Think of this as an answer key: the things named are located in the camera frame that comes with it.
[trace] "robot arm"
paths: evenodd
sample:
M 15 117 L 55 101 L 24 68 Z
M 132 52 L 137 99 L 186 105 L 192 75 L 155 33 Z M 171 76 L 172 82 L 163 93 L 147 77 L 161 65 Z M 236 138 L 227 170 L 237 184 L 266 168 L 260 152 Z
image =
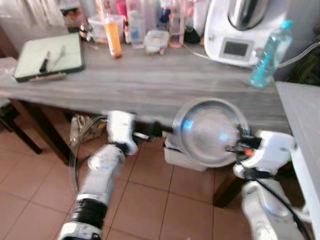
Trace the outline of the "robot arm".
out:
M 249 140 L 240 137 L 233 150 L 245 153 L 246 148 L 254 149 L 253 154 L 234 165 L 233 172 L 239 178 L 253 180 L 242 187 L 242 210 L 250 223 L 253 239 L 303 240 L 293 214 L 262 186 L 267 186 L 290 205 L 280 183 L 272 177 L 288 162 L 291 151 L 296 148 L 294 138 L 285 133 L 259 131 Z
M 132 139 L 134 115 L 112 111 L 108 114 L 109 142 L 89 161 L 89 173 L 76 198 L 68 223 L 62 226 L 59 240 L 101 240 L 102 227 L 109 207 L 113 179 L 126 155 L 133 155 L 137 145 Z

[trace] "black chair leg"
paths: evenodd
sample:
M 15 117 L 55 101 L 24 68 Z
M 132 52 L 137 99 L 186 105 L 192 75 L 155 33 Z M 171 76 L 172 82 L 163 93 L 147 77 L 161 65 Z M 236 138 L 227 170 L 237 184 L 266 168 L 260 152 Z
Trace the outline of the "black chair leg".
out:
M 25 132 L 18 127 L 18 125 L 13 120 L 4 120 L 0 118 L 0 122 L 7 124 L 17 136 L 25 142 L 36 154 L 42 153 L 42 150 L 32 141 L 30 137 L 28 137 Z
M 0 124 L 7 129 L 10 133 L 12 133 L 12 129 L 11 127 L 9 127 L 9 125 L 0 117 Z

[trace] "plastic container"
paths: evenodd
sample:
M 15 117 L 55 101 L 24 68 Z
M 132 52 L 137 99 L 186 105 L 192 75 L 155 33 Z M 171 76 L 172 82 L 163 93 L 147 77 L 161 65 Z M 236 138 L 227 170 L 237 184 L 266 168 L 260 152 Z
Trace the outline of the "plastic container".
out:
M 117 23 L 117 31 L 119 35 L 119 40 L 122 42 L 124 37 L 124 20 L 125 17 L 122 15 L 109 15 Z M 88 18 L 88 22 L 92 27 L 92 38 L 96 43 L 107 44 L 107 36 L 105 31 L 104 22 L 100 20 L 99 15 L 95 15 Z
M 169 16 L 169 46 L 181 48 L 185 35 L 186 0 L 171 0 Z
M 165 142 L 164 142 L 164 160 L 171 165 L 180 166 L 187 169 L 196 170 L 199 172 L 203 172 L 207 169 L 206 166 L 203 166 L 199 163 L 197 163 L 197 160 L 191 159 L 186 154 L 180 152 L 179 148 L 174 144 L 171 143 L 170 140 L 172 140 L 174 136 L 170 134 L 167 136 Z
M 130 40 L 134 49 L 144 47 L 146 35 L 146 18 L 145 18 L 145 1 L 143 0 L 126 0 L 126 9 L 128 15 L 128 30 Z
M 264 53 L 252 71 L 250 83 L 253 86 L 264 88 L 271 82 L 273 74 L 276 72 L 293 40 L 292 25 L 292 21 L 286 20 L 279 29 L 273 31 L 269 36 L 264 47 Z
M 168 47 L 169 33 L 161 30 L 151 30 L 144 38 L 144 49 L 147 54 L 164 54 Z

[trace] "kitchen appliance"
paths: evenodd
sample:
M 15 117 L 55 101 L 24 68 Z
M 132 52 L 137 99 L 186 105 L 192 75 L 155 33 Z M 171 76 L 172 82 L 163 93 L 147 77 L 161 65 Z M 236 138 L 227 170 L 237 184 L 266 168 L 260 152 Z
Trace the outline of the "kitchen appliance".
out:
M 218 62 L 257 64 L 269 35 L 286 19 L 290 0 L 212 0 L 204 31 L 207 55 Z

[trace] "orange bottle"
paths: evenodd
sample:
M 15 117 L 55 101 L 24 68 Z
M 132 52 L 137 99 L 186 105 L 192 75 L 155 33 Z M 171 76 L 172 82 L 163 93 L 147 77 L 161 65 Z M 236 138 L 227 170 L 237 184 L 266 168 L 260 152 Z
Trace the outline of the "orange bottle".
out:
M 112 17 L 106 17 L 104 30 L 108 39 L 110 54 L 114 59 L 122 56 L 120 38 L 118 33 L 118 23 Z

